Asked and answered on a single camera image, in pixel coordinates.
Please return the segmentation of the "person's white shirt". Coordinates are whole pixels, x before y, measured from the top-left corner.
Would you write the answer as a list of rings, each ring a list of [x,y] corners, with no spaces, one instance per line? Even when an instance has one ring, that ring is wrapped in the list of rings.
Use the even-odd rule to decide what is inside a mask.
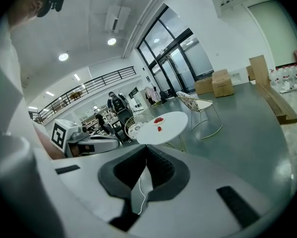
[[[6,15],[0,20],[0,131],[24,137],[32,147],[42,147],[26,107]]]

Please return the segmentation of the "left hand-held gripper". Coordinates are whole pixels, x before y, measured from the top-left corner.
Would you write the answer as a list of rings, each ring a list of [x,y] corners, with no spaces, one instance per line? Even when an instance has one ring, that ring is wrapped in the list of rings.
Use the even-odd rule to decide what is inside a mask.
[[[50,140],[66,158],[109,152],[120,146],[120,141],[113,136],[89,136],[85,126],[56,119]]]

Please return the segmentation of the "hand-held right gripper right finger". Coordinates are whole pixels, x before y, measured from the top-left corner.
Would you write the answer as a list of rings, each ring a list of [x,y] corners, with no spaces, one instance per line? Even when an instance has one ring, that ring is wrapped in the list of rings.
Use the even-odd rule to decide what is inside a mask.
[[[211,161],[172,148],[161,147],[183,161],[190,170],[186,187],[174,199],[149,202],[128,231],[138,238],[255,238],[275,220],[269,199],[238,176]],[[219,196],[230,186],[258,214],[243,228]]]

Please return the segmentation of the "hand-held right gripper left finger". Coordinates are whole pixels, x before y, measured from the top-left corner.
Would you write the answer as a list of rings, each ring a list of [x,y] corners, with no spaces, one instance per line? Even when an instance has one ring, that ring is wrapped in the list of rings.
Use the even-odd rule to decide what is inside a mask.
[[[124,200],[110,196],[98,179],[107,162],[142,149],[141,145],[72,159],[50,160],[36,149],[37,169],[56,211],[63,238],[147,238],[147,220],[138,218],[126,232],[110,225],[122,213]]]

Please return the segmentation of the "floral chair cushion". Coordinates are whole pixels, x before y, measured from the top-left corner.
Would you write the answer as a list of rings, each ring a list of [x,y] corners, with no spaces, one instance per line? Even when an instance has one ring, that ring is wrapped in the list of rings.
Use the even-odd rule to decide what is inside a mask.
[[[189,94],[182,91],[177,91],[176,95],[190,110],[195,112],[200,111],[197,101],[194,98],[192,98]]]

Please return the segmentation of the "white round table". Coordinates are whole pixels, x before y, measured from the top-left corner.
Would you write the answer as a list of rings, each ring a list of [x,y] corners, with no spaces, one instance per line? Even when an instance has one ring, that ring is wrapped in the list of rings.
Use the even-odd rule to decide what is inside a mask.
[[[170,142],[177,137],[180,141],[180,151],[188,153],[187,146],[182,136],[182,132],[187,127],[188,117],[184,112],[169,112],[158,117],[163,117],[165,122],[161,125],[154,126],[153,118],[150,122],[145,124],[137,136],[139,144],[163,145],[170,144]]]

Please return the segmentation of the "small cardboard box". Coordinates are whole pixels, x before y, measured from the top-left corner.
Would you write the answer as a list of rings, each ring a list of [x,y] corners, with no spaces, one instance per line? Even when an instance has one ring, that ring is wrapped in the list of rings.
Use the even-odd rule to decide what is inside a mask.
[[[247,71],[247,74],[248,74],[249,81],[255,80],[254,71],[253,71],[253,68],[252,68],[251,65],[249,65],[249,66],[246,67],[246,71]]]

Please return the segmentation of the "large cardboard box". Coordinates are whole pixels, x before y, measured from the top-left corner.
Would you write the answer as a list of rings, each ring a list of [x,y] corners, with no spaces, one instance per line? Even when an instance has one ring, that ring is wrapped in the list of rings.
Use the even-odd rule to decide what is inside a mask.
[[[212,87],[216,98],[234,94],[231,77],[226,69],[212,73]]]

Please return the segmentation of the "clothes rack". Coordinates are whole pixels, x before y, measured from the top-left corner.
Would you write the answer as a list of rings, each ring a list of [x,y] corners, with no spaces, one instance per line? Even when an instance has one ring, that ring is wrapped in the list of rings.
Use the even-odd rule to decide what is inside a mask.
[[[148,100],[151,106],[161,102],[161,99],[158,96],[157,91],[155,90],[155,87],[151,88],[149,86],[145,86],[144,91],[145,91],[146,99]]]

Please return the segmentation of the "flat cardboard sheet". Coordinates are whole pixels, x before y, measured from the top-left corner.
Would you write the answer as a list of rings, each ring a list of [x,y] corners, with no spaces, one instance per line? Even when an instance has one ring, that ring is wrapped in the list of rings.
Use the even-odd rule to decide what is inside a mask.
[[[264,55],[250,58],[249,61],[254,73],[256,84],[270,87],[269,71]]]

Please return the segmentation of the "round floral cushion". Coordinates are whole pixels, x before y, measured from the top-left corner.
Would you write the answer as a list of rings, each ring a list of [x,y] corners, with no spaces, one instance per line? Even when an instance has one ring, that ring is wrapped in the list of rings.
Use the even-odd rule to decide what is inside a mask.
[[[137,122],[135,124],[132,124],[128,128],[128,137],[132,140],[137,139],[137,135],[140,132],[141,128],[146,124],[146,122]]]

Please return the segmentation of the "row of water bottles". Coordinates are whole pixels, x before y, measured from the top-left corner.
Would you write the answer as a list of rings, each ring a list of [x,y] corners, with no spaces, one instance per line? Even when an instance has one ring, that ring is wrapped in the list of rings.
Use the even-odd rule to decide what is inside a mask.
[[[281,93],[297,90],[297,65],[285,65],[269,69],[269,79],[273,87]]]

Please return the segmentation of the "black bag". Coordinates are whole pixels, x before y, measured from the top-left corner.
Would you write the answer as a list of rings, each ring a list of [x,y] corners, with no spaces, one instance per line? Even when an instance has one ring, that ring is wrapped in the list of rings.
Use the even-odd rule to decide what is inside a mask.
[[[166,91],[160,91],[160,98],[162,103],[165,103],[168,101],[170,98],[174,98],[176,95],[171,89],[168,89]]]

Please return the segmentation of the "ceiling air conditioner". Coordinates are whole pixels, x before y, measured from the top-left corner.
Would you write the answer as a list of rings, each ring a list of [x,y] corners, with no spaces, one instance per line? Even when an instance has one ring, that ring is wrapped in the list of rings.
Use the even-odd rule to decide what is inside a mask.
[[[124,30],[125,24],[128,20],[131,9],[118,5],[111,5],[108,8],[105,30],[118,33]]]

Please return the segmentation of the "person's left forearm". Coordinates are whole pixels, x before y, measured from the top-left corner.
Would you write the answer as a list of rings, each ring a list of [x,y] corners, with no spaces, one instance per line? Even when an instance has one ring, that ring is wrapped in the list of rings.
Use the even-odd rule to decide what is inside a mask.
[[[38,124],[36,122],[32,122],[34,129],[38,135],[38,138],[40,139],[40,142],[42,143],[45,151],[49,155],[49,157],[52,160],[58,160],[58,159],[64,159],[64,154],[61,150],[59,150],[51,141],[50,136],[47,133],[44,126],[41,124]]]

